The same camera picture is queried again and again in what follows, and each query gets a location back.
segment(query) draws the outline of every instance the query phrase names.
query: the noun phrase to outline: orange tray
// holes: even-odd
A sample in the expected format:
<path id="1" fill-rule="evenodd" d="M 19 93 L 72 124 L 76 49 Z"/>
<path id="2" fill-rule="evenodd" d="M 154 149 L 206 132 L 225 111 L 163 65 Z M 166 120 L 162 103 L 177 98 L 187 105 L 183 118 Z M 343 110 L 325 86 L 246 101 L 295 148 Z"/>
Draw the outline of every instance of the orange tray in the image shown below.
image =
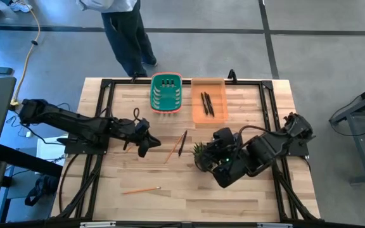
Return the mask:
<path id="1" fill-rule="evenodd" d="M 215 117 L 205 114 L 201 92 L 210 96 Z M 193 121 L 196 124 L 224 123 L 227 120 L 226 88 L 223 79 L 192 79 L 191 99 L 193 107 Z"/>

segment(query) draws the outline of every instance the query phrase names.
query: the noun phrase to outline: dark pants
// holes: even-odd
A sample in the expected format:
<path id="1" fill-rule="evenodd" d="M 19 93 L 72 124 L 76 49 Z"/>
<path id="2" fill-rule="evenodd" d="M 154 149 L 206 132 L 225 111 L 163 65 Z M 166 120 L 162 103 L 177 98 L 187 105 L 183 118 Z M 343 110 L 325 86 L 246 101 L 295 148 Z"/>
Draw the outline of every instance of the dark pants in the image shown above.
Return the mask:
<path id="1" fill-rule="evenodd" d="M 157 61 L 151 50 L 149 37 L 144 32 L 139 10 L 140 0 L 131 12 L 102 13 L 102 19 L 115 57 L 126 73 L 129 76 L 138 74 L 140 77 L 147 77 L 142 61 L 151 65 Z"/>
<path id="2" fill-rule="evenodd" d="M 1 2 L 5 3 L 7 6 L 9 6 L 10 3 L 12 3 L 12 0 L 1 0 Z"/>

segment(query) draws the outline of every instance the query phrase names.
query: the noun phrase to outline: backpack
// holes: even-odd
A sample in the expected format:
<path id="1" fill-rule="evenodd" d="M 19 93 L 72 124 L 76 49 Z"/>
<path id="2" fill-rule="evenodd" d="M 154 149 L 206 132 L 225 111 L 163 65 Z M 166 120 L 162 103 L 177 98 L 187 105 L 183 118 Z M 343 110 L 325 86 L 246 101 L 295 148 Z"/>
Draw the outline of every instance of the backpack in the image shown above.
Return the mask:
<path id="1" fill-rule="evenodd" d="M 58 187 L 58 178 L 52 177 L 49 175 L 42 175 L 36 180 L 35 187 L 30 190 L 28 195 L 25 198 L 25 205 L 33 206 L 35 205 L 39 199 L 47 194 L 54 194 Z"/>
<path id="2" fill-rule="evenodd" d="M 75 0 L 81 10 L 95 10 L 105 12 L 115 0 Z"/>

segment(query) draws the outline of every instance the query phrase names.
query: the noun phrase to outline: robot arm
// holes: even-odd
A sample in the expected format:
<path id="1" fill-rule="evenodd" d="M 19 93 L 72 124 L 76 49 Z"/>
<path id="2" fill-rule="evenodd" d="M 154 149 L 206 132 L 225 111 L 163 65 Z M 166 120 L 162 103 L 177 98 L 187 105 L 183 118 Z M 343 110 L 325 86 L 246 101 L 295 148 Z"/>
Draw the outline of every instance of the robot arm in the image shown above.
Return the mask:
<path id="1" fill-rule="evenodd" d="M 137 144 L 139 156 L 144 157 L 149 148 L 161 145 L 158 139 L 150 135 L 149 122 L 144 118 L 137 124 L 129 119 L 115 117 L 90 118 L 58 108 L 43 99 L 25 99 L 22 105 L 19 113 L 21 124 L 45 123 L 77 136 L 76 140 L 92 147 L 100 147 L 103 144 L 103 136 L 110 136 L 125 141 L 124 149 L 127 143 Z"/>
<path id="2" fill-rule="evenodd" d="M 195 159 L 202 171 L 212 172 L 221 187 L 228 187 L 247 174 L 254 177 L 271 166 L 279 156 L 288 152 L 291 144 L 298 146 L 310 141 L 312 127 L 304 117 L 290 113 L 285 126 L 276 132 L 255 136 L 243 143 L 241 132 L 232 134 L 229 128 L 214 133 L 214 140 L 208 143 L 200 156 Z"/>

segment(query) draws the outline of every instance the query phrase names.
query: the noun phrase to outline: small plant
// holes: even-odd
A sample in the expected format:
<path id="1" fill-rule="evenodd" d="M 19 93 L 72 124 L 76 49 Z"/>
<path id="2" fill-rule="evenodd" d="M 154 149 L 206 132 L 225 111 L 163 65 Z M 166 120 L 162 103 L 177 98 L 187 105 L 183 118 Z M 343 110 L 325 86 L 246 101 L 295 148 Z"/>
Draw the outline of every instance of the small plant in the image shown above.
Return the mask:
<path id="1" fill-rule="evenodd" d="M 203 152 L 203 149 L 205 148 L 205 145 L 202 144 L 202 142 L 200 142 L 199 144 L 198 143 L 195 143 L 194 145 L 194 156 L 201 156 L 202 152 Z"/>
<path id="2" fill-rule="evenodd" d="M 206 172 L 209 170 L 210 167 L 212 167 L 212 166 L 207 167 L 207 165 L 203 163 L 204 162 L 203 151 L 205 150 L 205 148 L 206 145 L 204 145 L 202 142 L 200 142 L 199 144 L 195 143 L 193 152 L 195 165 L 202 172 Z"/>

